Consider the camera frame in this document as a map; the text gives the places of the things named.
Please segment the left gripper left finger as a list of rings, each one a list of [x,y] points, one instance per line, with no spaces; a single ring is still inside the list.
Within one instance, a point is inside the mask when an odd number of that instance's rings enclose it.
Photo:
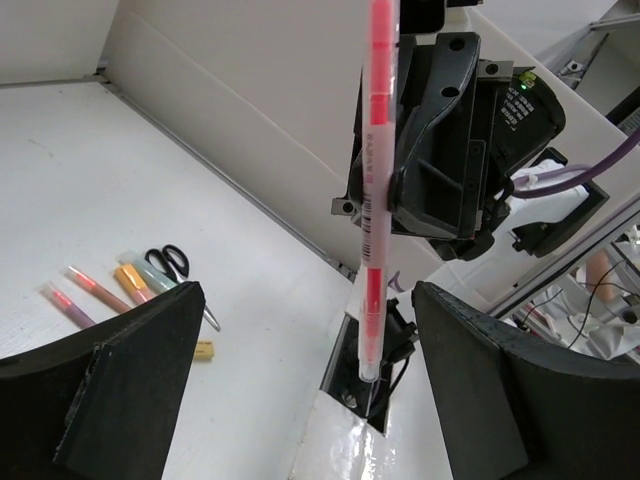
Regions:
[[[2,359],[2,478],[161,478],[204,306],[187,281]]]

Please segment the red and white pen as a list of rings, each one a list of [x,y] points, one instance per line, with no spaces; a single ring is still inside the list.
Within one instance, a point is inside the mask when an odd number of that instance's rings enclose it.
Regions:
[[[364,278],[359,322],[359,376],[378,380],[383,354],[391,212],[388,191],[396,132],[397,1],[371,1],[367,10],[367,51],[362,70],[361,269]]]

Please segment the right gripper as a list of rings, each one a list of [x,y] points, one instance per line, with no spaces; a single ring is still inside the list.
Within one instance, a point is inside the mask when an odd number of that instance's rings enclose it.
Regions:
[[[566,125],[546,84],[525,67],[487,60],[480,37],[444,33],[446,1],[400,4],[399,120],[389,207],[395,230],[426,239],[444,260],[473,260],[494,244],[505,186]],[[346,198],[361,200],[362,83]]]

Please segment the brown highlighter pen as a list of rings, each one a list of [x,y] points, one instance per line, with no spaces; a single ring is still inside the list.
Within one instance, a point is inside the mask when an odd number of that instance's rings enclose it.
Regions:
[[[124,314],[131,310],[131,307],[119,297],[114,295],[100,283],[89,277],[87,274],[74,266],[68,266],[65,276],[87,293],[98,299],[118,314]]]

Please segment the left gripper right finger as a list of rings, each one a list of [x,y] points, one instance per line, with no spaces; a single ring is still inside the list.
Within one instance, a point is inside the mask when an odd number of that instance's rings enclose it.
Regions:
[[[456,479],[636,479],[639,368],[511,327],[441,287],[412,292]]]

